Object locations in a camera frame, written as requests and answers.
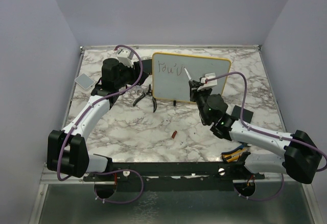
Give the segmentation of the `yellow framed whiteboard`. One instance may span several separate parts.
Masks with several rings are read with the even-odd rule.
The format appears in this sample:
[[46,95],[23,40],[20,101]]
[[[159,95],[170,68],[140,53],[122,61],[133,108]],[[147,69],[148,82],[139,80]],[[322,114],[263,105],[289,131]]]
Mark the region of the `yellow framed whiteboard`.
[[231,61],[224,58],[194,56],[186,54],[160,53],[152,55],[152,87],[156,99],[177,102],[190,101],[188,70],[192,80],[200,81],[206,73],[216,77],[229,73]]

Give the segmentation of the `white marker pen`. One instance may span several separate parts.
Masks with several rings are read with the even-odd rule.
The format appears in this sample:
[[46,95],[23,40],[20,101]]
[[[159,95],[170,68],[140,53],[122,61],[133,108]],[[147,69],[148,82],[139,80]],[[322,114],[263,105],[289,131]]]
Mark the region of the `white marker pen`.
[[190,73],[188,72],[188,70],[185,67],[184,67],[184,71],[186,73],[186,76],[187,76],[188,80],[192,81],[191,75],[190,75]]

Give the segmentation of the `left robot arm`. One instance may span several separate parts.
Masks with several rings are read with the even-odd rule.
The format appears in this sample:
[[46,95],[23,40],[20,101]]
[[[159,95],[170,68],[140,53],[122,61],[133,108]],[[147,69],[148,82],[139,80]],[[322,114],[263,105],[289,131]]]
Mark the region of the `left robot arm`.
[[111,178],[112,159],[88,153],[86,141],[99,120],[113,107],[121,95],[121,88],[142,85],[152,72],[150,59],[136,61],[127,67],[116,58],[103,61],[101,77],[95,83],[91,96],[78,116],[61,130],[48,136],[46,164],[48,170],[80,178],[95,172],[99,179]]

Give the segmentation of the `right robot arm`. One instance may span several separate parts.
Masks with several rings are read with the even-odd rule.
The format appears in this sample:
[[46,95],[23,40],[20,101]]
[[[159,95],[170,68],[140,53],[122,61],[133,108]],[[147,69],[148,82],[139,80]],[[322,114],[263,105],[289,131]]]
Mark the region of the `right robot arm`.
[[197,104],[203,125],[229,141],[252,144],[269,151],[268,155],[250,154],[235,165],[235,173],[245,179],[252,173],[285,173],[292,179],[310,184],[318,171],[322,153],[310,136],[301,130],[282,133],[245,123],[227,113],[228,105],[220,94],[212,94],[205,83],[189,81],[190,100]]

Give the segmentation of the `red marker cap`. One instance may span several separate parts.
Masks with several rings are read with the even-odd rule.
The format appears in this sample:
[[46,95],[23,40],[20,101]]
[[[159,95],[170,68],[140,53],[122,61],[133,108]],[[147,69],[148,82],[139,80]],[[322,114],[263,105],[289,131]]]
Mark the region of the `red marker cap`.
[[173,139],[175,138],[176,134],[177,134],[177,131],[174,131],[173,134],[172,134]]

